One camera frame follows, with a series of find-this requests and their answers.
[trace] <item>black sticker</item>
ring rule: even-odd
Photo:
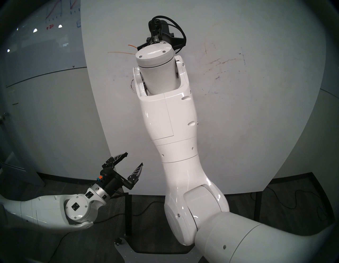
[[[74,205],[72,205],[72,208],[74,211],[76,211],[80,206],[78,205],[78,203],[74,203]]]
[[[85,196],[86,196],[88,199],[90,199],[92,196],[94,196],[94,194],[93,194],[91,191],[89,191],[87,194],[85,194]]]

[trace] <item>baseboard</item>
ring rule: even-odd
[[[329,222],[334,223],[335,217],[334,217],[334,212],[333,212],[331,203],[330,203],[324,189],[322,188],[321,184],[319,183],[319,181],[317,180],[317,178],[315,177],[315,175],[312,172],[288,176],[288,177],[273,178],[269,182],[269,185],[279,184],[279,183],[284,183],[284,182],[290,182],[290,181],[305,179],[305,178],[308,178],[311,181],[314,188],[318,192],[320,199],[321,199],[322,203],[324,204],[324,208],[326,210],[326,215],[327,215]]]
[[[299,179],[305,179],[309,178],[313,175],[313,173],[303,173],[303,174],[298,174],[298,175],[293,175],[293,176],[287,176],[287,177],[280,177],[280,178],[273,178],[268,184],[279,184],[279,183],[284,183],[284,182],[290,182],[294,180],[299,180]]]
[[[39,172],[37,172],[37,174],[42,179],[48,179],[48,180],[64,182],[64,183],[71,183],[71,184],[77,184],[77,185],[88,185],[88,184],[92,184],[92,183],[94,183],[96,181],[96,180],[77,179],[77,178],[56,176],[56,175],[51,175],[51,174],[47,174],[47,173],[39,173]]]

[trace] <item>whiteboard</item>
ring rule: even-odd
[[[80,10],[80,0],[52,0],[20,23],[1,47],[2,84],[85,67]]]
[[[311,114],[325,65],[322,25],[301,1],[82,1],[82,37],[93,95],[112,155],[134,194],[164,195],[159,153],[131,88],[135,53],[155,15],[187,36],[180,51],[198,115],[198,153],[224,194],[262,191]]]

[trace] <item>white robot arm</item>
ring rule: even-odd
[[[309,261],[332,227],[302,237],[230,213],[225,196],[205,175],[186,67],[173,43],[163,40],[159,17],[172,21],[163,16],[150,21],[152,37],[138,47],[133,73],[144,123],[166,175],[164,208],[173,234],[183,245],[195,243],[210,263]]]
[[[114,167],[127,153],[109,158],[96,183],[85,194],[47,195],[28,201],[12,201],[0,195],[5,208],[7,227],[32,228],[50,232],[73,232],[89,228],[97,218],[98,209],[106,205],[122,186],[132,189],[137,183],[142,163],[125,179]]]

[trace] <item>black cord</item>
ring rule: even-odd
[[[288,208],[288,209],[291,209],[291,210],[297,208],[297,204],[298,204],[298,202],[297,202],[297,192],[303,192],[303,193],[311,193],[311,194],[314,194],[316,197],[318,197],[318,198],[320,199],[321,203],[323,204],[323,202],[322,202],[322,200],[321,200],[321,197],[318,196],[317,194],[315,194],[314,192],[311,192],[311,191],[304,191],[304,190],[298,189],[298,190],[296,190],[296,191],[294,192],[294,199],[295,199],[295,203],[296,203],[295,206],[294,206],[294,207],[288,207],[288,206],[284,205],[284,204],[280,201],[280,199],[279,199],[277,193],[276,193],[272,188],[269,188],[268,186],[267,186],[266,188],[268,188],[268,189],[270,189],[271,191],[273,191],[273,193],[275,194],[275,196],[276,196],[278,202],[279,202],[282,206],[284,206],[284,207],[286,207],[286,208]],[[253,201],[255,201],[255,199],[253,199],[253,197],[252,197],[252,194],[253,194],[253,192],[250,193],[250,197],[251,197],[251,199],[252,199]],[[320,208],[321,212],[324,214],[324,216],[326,217],[325,219],[321,219],[321,217],[320,217],[320,215],[319,215],[319,208]],[[319,220],[322,221],[322,222],[325,221],[325,220],[327,219],[327,214],[324,212],[324,210],[323,210],[320,206],[317,207],[317,215],[318,215]]]
[[[150,207],[150,205],[151,205],[151,204],[154,204],[154,203],[162,203],[162,204],[164,204],[165,202],[161,202],[161,201],[153,201],[153,202],[151,202],[151,203],[150,203],[150,204],[149,204],[149,205],[148,205],[148,206],[147,206],[140,214],[133,214],[132,216],[138,217],[138,216],[142,215],[142,214]],[[98,221],[98,222],[94,222],[94,224],[99,224],[99,223],[105,222],[105,221],[110,220],[110,219],[112,219],[112,218],[114,218],[114,217],[117,217],[118,215],[123,215],[123,214],[125,214],[125,213],[116,214],[116,215],[114,215],[114,216],[111,216],[111,217],[109,217],[109,218],[106,218],[105,220],[101,220],[101,221]],[[50,259],[48,260],[48,263],[51,261],[52,257],[54,256],[55,252],[57,251],[57,249],[58,249],[58,247],[59,247],[59,245],[60,245],[62,239],[63,239],[65,236],[67,236],[69,233],[70,233],[70,232],[68,232],[66,235],[64,235],[64,236],[60,239],[59,244],[58,244],[57,247],[55,248],[55,250],[54,250],[52,256],[50,257]]]
[[[59,245],[60,245],[60,243],[61,243],[62,239],[63,239],[65,236],[67,236],[69,233],[70,233],[70,232],[68,232],[66,235],[64,235],[64,236],[63,236],[63,237],[60,239],[60,241],[59,241],[59,243],[58,243],[57,247],[55,248],[55,250],[54,250],[54,252],[53,252],[52,256],[50,257],[50,259],[48,260],[48,262],[47,262],[47,263],[49,263],[49,262],[52,260],[52,257],[54,256],[55,252],[57,251],[57,249],[58,249],[58,247],[59,247]]]
[[[118,215],[123,215],[123,214],[125,214],[125,213],[116,214],[116,215],[114,215],[114,216],[111,216],[111,217],[109,217],[109,218],[106,218],[105,220],[101,220],[101,221],[98,221],[98,222],[94,222],[93,224],[102,223],[102,222],[105,222],[105,221],[107,221],[107,220],[110,220],[110,219],[112,219],[112,218],[114,218],[114,217],[117,217]]]
[[[175,27],[176,29],[178,29],[175,25],[172,25],[172,24],[168,24],[168,23],[161,23],[162,25],[170,25],[172,27]]]
[[[180,27],[174,20],[170,19],[170,18],[167,17],[167,16],[155,16],[155,17],[153,17],[153,18],[152,18],[152,21],[151,21],[152,31],[155,31],[155,19],[157,19],[157,18],[164,18],[164,19],[167,19],[167,20],[171,21],[171,22],[175,25],[176,29],[178,29],[178,30],[182,33],[182,36],[183,36],[183,38],[184,38],[183,46],[186,45],[186,40],[187,40],[187,39],[186,39],[186,35],[185,35],[184,31],[181,29],[181,27]]]
[[[146,210],[150,207],[151,204],[154,204],[154,203],[161,203],[161,204],[164,204],[165,202],[161,202],[161,201],[153,201],[151,202],[140,214],[133,214],[132,216],[134,217],[138,217],[140,215],[142,215],[144,212],[146,212]]]
[[[170,25],[170,26],[172,26],[172,27],[175,27],[177,30],[179,30],[175,25],[168,24],[168,23],[161,23],[161,24],[162,24],[162,25]]]

